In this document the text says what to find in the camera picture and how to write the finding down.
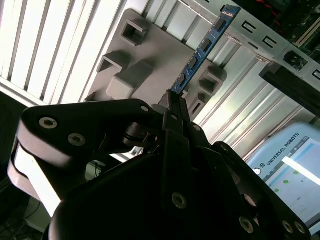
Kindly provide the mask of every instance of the screw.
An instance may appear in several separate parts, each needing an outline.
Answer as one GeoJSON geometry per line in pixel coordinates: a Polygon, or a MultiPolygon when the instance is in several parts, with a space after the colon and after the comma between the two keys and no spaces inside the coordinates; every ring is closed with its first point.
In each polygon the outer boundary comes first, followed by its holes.
{"type": "Polygon", "coordinates": [[[39,124],[41,127],[45,129],[55,129],[58,126],[56,120],[51,117],[43,117],[39,120],[39,124]]]}
{"type": "Polygon", "coordinates": [[[176,115],[171,114],[171,117],[172,117],[174,120],[178,120],[178,117],[177,117],[176,115]]]}
{"type": "Polygon", "coordinates": [[[294,232],[294,229],[287,221],[282,221],[282,225],[285,228],[285,230],[287,230],[287,232],[289,232],[291,234],[294,232]]]}
{"type": "Polygon", "coordinates": [[[256,167],[253,169],[254,173],[257,174],[257,175],[260,175],[261,174],[261,169],[256,167]]]}
{"type": "Polygon", "coordinates": [[[149,108],[147,108],[146,106],[141,106],[141,109],[143,110],[143,111],[145,111],[145,112],[149,112],[149,108]]]}
{"type": "Polygon", "coordinates": [[[193,125],[194,129],[197,130],[198,132],[201,132],[201,127],[199,127],[198,125],[193,125]]]}
{"type": "Polygon", "coordinates": [[[225,145],[221,145],[221,148],[222,148],[223,150],[225,150],[226,152],[229,151],[229,149],[228,149],[225,145]]]}
{"type": "Polygon", "coordinates": [[[68,141],[71,145],[76,147],[82,147],[86,144],[86,139],[79,133],[72,133],[68,137],[68,141]]]}
{"type": "Polygon", "coordinates": [[[252,234],[254,232],[254,226],[252,223],[244,216],[239,217],[239,222],[241,227],[248,233],[252,234]]]}
{"type": "Polygon", "coordinates": [[[186,198],[179,192],[172,194],[172,202],[178,209],[185,209],[187,207],[186,198]]]}
{"type": "Polygon", "coordinates": [[[303,234],[306,233],[306,230],[304,229],[304,227],[297,221],[294,222],[294,225],[296,226],[296,228],[303,234]]]}

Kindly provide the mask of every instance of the gray plastic bracket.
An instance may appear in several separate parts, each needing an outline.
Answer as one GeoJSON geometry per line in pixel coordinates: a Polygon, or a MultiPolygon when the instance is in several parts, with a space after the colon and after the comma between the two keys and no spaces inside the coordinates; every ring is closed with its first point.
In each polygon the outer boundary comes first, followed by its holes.
{"type": "MultiPolygon", "coordinates": [[[[124,11],[89,95],[95,101],[141,99],[157,104],[185,67],[194,50],[131,9],[124,11]]],[[[226,72],[204,61],[183,92],[190,117],[221,87],[226,72]]]]}
{"type": "Polygon", "coordinates": [[[149,24],[146,20],[135,19],[127,20],[124,26],[121,37],[128,44],[135,47],[140,45],[149,29],[149,24]]]}
{"type": "Polygon", "coordinates": [[[126,56],[125,53],[121,51],[113,51],[104,55],[100,61],[100,64],[97,68],[97,72],[100,73],[112,65],[117,67],[120,72],[128,67],[130,63],[129,56],[126,56]]]}

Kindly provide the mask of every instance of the cable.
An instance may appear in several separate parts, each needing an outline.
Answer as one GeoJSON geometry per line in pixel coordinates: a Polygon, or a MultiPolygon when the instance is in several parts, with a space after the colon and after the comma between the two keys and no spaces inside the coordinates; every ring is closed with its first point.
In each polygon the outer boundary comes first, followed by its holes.
{"type": "Polygon", "coordinates": [[[38,207],[34,210],[33,213],[31,213],[30,215],[26,216],[26,217],[23,218],[22,220],[16,222],[16,223],[13,224],[12,226],[3,229],[2,231],[0,231],[0,234],[2,234],[4,231],[9,231],[10,229],[13,229],[13,228],[17,227],[17,226],[18,226],[20,223],[22,223],[24,220],[26,220],[27,218],[30,218],[33,214],[35,214],[35,213],[38,211],[38,209],[40,208],[40,205],[41,205],[41,202],[39,202],[38,207]]]}
{"type": "Polygon", "coordinates": [[[271,5],[269,5],[266,1],[264,1],[264,0],[255,0],[257,3],[260,3],[260,4],[263,4],[267,9],[270,9],[271,10],[271,14],[274,16],[274,18],[275,18],[275,24],[277,24],[277,26],[278,26],[278,32],[281,34],[281,35],[283,35],[283,31],[281,30],[281,24],[280,24],[280,22],[278,21],[278,14],[274,11],[274,8],[271,6],[271,5]]]}

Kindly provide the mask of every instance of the touchscreen display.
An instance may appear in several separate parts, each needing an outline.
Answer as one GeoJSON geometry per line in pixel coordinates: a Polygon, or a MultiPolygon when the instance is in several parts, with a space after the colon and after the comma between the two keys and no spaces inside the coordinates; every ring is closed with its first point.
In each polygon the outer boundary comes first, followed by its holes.
{"type": "Polygon", "coordinates": [[[305,136],[263,179],[305,222],[320,219],[320,143],[305,136]]]}

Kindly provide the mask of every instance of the blue circuit board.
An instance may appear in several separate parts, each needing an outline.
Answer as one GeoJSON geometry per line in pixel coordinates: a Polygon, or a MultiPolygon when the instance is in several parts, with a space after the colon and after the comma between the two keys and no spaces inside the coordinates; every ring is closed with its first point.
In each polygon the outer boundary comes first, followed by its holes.
{"type": "Polygon", "coordinates": [[[219,39],[235,19],[240,9],[240,7],[231,5],[225,5],[221,9],[218,19],[212,25],[207,35],[204,37],[195,53],[184,67],[182,73],[173,84],[171,91],[177,94],[181,94],[183,92],[187,84],[191,81],[201,65],[204,63],[219,39]]]}

